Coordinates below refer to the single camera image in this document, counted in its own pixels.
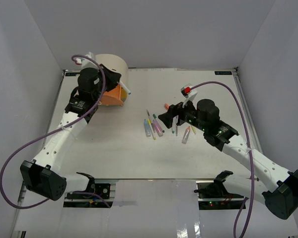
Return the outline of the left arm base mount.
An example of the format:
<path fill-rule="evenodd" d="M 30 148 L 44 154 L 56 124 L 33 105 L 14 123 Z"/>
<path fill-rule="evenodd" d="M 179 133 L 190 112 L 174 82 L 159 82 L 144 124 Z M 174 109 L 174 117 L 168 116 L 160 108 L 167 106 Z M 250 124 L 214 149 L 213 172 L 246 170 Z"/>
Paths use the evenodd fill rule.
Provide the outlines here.
<path fill-rule="evenodd" d="M 115 197 L 116 185 L 114 183 L 94 182 L 84 191 L 68 193 L 65 195 L 63 207 L 65 208 L 111 208 Z"/>

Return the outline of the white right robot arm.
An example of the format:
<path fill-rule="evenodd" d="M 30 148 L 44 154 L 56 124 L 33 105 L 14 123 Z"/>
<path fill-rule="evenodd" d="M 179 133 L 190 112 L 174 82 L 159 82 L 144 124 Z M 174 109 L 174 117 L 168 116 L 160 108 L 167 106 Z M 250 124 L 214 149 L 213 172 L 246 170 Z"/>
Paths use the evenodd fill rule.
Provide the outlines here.
<path fill-rule="evenodd" d="M 298 208 L 298 170 L 290 171 L 268 159 L 256 149 L 250 149 L 236 129 L 220 119 L 220 110 L 210 99 L 170 105 L 158 118 L 167 128 L 188 123 L 203 132 L 205 140 L 224 154 L 253 170 L 258 181 L 234 176 L 223 171 L 214 179 L 215 194 L 221 198 L 235 193 L 263 203 L 276 217 L 286 220 Z"/>

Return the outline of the yellow drawer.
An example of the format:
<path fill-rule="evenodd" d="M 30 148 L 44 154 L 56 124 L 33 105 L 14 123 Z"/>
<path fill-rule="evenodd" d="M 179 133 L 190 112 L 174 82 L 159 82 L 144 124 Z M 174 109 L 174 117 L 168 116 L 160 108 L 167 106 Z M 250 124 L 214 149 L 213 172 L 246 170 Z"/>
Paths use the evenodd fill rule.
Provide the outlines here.
<path fill-rule="evenodd" d="M 125 91 L 125 89 L 124 88 L 121 88 L 121 94 L 120 94 L 121 101 L 122 102 L 125 102 L 125 100 L 127 99 L 127 96 L 128 96 L 128 94 Z"/>

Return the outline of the yellow pen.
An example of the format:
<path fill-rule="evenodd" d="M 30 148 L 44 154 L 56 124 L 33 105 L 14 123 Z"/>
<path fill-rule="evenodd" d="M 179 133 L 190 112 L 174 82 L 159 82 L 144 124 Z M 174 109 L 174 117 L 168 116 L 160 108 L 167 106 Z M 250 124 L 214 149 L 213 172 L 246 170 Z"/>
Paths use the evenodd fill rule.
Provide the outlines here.
<path fill-rule="evenodd" d="M 154 133 L 154 131 L 153 131 L 153 127 L 152 127 L 152 125 L 151 125 L 151 121 L 150 121 L 150 119 L 148 119 L 148 125 L 149 125 L 149 128 L 150 128 L 150 132 L 151 132 L 151 135 L 152 135 L 152 137 L 153 137 L 153 140 L 156 140 L 156 135 L 155 135 L 155 133 Z"/>

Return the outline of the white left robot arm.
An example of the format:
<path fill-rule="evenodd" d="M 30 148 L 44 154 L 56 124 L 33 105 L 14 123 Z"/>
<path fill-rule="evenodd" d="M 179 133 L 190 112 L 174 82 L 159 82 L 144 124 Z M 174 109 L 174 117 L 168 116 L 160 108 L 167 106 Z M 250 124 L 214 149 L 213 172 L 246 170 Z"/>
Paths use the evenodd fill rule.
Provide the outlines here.
<path fill-rule="evenodd" d="M 44 148 L 31 160 L 23 161 L 20 172 L 28 190 L 53 201 L 61 198 L 67 180 L 59 175 L 63 160 L 76 137 L 87 126 L 98 109 L 102 91 L 115 89 L 121 79 L 115 69 L 102 70 L 87 67 L 80 71 L 77 87 L 70 95 L 58 132 L 53 134 Z"/>

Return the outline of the green capped pen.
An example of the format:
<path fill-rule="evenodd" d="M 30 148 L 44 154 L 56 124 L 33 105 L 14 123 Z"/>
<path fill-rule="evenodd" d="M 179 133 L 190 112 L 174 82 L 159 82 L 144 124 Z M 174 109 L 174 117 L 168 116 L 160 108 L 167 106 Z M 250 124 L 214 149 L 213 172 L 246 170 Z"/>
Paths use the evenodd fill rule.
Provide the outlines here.
<path fill-rule="evenodd" d="M 157 128 L 159 129 L 160 132 L 164 133 L 164 129 L 162 128 L 162 126 L 160 125 L 160 123 L 158 122 L 158 118 L 155 114 L 153 114 L 153 118 L 154 118 L 154 121 L 156 122 L 156 126 Z"/>

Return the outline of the orange top drawer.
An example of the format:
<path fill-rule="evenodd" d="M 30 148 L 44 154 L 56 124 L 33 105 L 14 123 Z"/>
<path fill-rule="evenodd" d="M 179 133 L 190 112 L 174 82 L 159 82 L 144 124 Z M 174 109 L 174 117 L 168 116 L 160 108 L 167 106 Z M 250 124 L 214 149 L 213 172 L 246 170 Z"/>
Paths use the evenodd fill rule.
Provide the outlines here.
<path fill-rule="evenodd" d="M 124 102 L 121 101 L 120 94 L 121 86 L 118 85 L 115 89 L 104 92 L 98 104 L 103 106 L 123 106 Z"/>

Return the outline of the blue capped white marker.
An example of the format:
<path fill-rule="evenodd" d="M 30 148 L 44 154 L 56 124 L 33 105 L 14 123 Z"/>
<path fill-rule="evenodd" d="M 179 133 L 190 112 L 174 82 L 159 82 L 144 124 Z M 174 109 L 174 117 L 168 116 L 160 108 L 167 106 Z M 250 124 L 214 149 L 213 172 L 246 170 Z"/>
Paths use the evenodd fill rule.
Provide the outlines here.
<path fill-rule="evenodd" d="M 128 89 L 128 87 L 122 82 L 122 81 L 119 81 L 119 85 L 125 90 L 125 92 L 130 95 L 131 94 L 131 91 Z"/>

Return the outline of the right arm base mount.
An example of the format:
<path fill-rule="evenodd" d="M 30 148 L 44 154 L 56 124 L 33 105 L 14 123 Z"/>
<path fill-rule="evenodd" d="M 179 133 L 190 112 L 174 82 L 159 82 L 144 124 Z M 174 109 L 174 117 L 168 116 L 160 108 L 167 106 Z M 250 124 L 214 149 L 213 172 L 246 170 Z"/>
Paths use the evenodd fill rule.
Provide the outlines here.
<path fill-rule="evenodd" d="M 233 172 L 223 171 L 214 180 L 197 181 L 197 188 L 194 193 L 198 196 L 200 211 L 207 210 L 239 210 L 244 197 L 238 194 L 229 193 L 224 187 L 224 181 Z"/>

